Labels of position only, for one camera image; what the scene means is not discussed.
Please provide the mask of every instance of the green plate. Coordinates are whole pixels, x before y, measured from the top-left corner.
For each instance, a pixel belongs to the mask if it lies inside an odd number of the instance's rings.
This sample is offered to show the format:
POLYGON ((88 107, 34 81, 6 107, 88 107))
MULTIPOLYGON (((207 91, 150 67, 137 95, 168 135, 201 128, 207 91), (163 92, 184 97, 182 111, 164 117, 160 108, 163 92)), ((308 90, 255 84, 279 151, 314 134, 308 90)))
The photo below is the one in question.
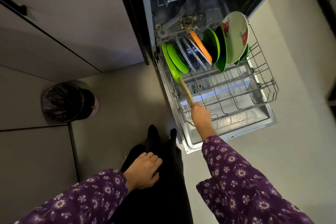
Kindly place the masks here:
POLYGON ((168 55, 168 52, 167 52, 167 45, 166 44, 162 44, 161 48, 162 48, 163 55, 165 56, 168 68, 169 68, 169 70, 171 72, 171 75, 173 76, 175 82, 178 83, 179 82, 179 77, 182 78, 182 73, 181 73, 180 70, 178 70, 176 68, 176 66, 174 65, 174 63, 171 61, 171 59, 170 59, 170 57, 168 55))
POLYGON ((204 31, 203 44, 204 44, 204 47, 209 52, 210 56, 212 57, 212 64, 216 63, 217 60, 219 59, 221 47, 219 45, 219 41, 216 36, 216 33, 213 32, 210 28, 204 31))
POLYGON ((182 73, 186 74, 189 72, 188 63, 185 61, 185 59, 182 56, 181 51, 178 48, 175 48, 174 45, 172 44, 168 44, 167 52, 172 62, 182 73))
POLYGON ((221 26, 216 28, 215 33, 217 35, 220 46, 220 54, 219 59, 216 62, 216 66, 221 72, 224 72, 226 63, 228 62, 228 47, 226 45, 226 38, 221 26))
POLYGON ((246 60, 246 57, 249 56, 249 51, 250 51, 250 46, 249 44, 246 44, 246 48, 245 48, 243 55, 239 58, 238 61, 235 62, 235 64, 238 65, 240 62, 246 60))

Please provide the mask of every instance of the trash can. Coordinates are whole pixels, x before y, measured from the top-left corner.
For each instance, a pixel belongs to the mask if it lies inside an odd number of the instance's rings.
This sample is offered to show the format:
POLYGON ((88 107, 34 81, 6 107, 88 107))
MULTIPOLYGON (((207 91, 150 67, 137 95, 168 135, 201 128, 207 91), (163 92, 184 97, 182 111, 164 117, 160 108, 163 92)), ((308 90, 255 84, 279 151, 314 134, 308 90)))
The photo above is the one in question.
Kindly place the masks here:
POLYGON ((99 101, 91 91, 69 82, 48 89, 42 96, 41 105, 43 114, 59 123, 83 120, 99 110, 99 101))

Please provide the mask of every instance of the white plate with red flowers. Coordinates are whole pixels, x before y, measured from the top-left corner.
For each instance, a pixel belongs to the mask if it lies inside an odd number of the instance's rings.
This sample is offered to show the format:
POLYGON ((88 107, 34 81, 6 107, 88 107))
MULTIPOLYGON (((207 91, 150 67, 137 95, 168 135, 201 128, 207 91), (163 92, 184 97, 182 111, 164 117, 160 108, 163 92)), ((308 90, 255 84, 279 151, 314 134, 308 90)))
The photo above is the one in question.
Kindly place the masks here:
POLYGON ((227 45, 227 63, 232 64, 243 55, 248 39, 247 19, 241 12, 229 13, 221 23, 227 45))

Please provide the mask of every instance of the black cabinet handle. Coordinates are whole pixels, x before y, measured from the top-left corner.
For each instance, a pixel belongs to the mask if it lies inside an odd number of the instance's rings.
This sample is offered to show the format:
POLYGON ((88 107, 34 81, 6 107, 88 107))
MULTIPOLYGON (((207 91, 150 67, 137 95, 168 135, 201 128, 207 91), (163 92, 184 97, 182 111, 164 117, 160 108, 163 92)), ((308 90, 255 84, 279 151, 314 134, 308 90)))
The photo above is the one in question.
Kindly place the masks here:
POLYGON ((27 6, 25 5, 17 5, 12 0, 0 0, 0 3, 5 3, 6 5, 10 6, 12 9, 17 11, 19 14, 23 16, 27 16, 27 6))

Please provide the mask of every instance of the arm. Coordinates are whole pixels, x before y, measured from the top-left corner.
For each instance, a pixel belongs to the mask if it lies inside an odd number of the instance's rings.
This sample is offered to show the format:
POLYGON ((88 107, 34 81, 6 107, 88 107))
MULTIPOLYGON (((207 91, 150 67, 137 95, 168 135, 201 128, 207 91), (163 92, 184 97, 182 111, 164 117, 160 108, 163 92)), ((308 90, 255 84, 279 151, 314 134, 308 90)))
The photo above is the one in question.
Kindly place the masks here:
POLYGON ((313 223, 215 133, 207 109, 200 105, 194 108, 191 116, 204 141, 202 152, 212 176, 196 188, 218 222, 313 223))
POLYGON ((133 189, 158 181, 154 173, 162 159, 148 154, 142 153, 124 174, 107 169, 73 185, 16 223, 106 223, 133 189))

